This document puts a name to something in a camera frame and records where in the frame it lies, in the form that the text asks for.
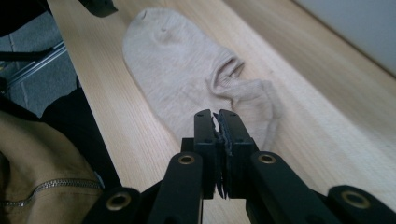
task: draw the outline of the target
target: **tan fabric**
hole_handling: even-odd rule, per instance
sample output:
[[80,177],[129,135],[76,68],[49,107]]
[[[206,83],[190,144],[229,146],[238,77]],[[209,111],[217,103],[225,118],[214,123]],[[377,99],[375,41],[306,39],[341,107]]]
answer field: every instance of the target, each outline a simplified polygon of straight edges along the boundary
[[[0,111],[0,201],[28,198],[40,184],[61,178],[97,181],[74,145],[44,123]],[[0,206],[0,223],[79,223],[99,189],[44,189],[24,207]]]
[[269,150],[280,116],[271,83],[239,78],[244,62],[185,17],[147,8],[129,26],[124,61],[157,116],[177,141],[193,137],[193,115],[232,110],[261,150]]

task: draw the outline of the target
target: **black object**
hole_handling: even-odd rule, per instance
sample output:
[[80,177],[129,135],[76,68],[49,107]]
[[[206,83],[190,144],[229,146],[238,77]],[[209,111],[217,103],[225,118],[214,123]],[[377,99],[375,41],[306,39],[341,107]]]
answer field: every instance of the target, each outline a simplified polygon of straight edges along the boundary
[[7,80],[3,77],[0,77],[0,94],[6,94],[7,92]]
[[251,223],[396,223],[393,211],[361,189],[339,186],[328,197],[309,189],[278,155],[257,149],[234,112],[215,118],[218,132],[210,110],[195,115],[194,138],[183,139],[162,182],[142,194],[104,193],[84,223],[201,223],[203,199],[213,198],[215,186],[223,198],[247,200]]
[[[0,37],[9,35],[44,12],[50,13],[47,0],[3,0],[0,7]],[[0,52],[0,61],[37,61],[52,48],[34,52]]]
[[118,11],[111,0],[78,0],[92,15],[103,18]]
[[101,176],[105,190],[121,186],[82,88],[50,104],[40,121],[64,134],[76,146]]
[[15,62],[15,61],[37,61],[44,58],[47,54],[53,51],[53,48],[42,51],[33,52],[0,52],[0,61]]

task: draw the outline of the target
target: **bolt hole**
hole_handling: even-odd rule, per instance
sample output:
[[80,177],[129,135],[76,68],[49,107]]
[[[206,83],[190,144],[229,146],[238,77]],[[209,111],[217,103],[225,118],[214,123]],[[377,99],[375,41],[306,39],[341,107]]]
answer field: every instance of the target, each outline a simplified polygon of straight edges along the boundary
[[110,211],[119,211],[128,206],[131,196],[127,192],[119,192],[107,200],[106,207]]

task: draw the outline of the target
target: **wood grain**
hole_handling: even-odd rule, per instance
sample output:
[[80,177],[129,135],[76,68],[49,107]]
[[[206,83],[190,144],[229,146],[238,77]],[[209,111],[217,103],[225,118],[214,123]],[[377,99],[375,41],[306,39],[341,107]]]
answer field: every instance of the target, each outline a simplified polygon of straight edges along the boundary
[[[269,79],[283,105],[274,152],[312,189],[365,189],[396,210],[396,80],[287,0],[115,0],[91,15],[78,1],[52,13],[124,186],[144,190],[179,152],[122,59],[123,35],[145,7],[170,7]],[[204,223],[246,223],[243,201],[205,202]]]

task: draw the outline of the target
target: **wooden table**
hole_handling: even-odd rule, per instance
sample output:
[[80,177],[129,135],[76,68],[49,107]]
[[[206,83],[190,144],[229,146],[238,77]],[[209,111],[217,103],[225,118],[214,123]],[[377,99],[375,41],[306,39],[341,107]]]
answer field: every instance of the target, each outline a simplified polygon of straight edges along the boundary
[[[153,185],[179,152],[121,51],[141,9],[170,7],[243,58],[243,78],[273,82],[284,111],[273,151],[310,188],[348,184],[396,210],[396,80],[306,11],[288,0],[114,3],[119,11],[100,19],[77,0],[49,0],[124,186]],[[204,223],[245,222],[243,200],[205,202]]]

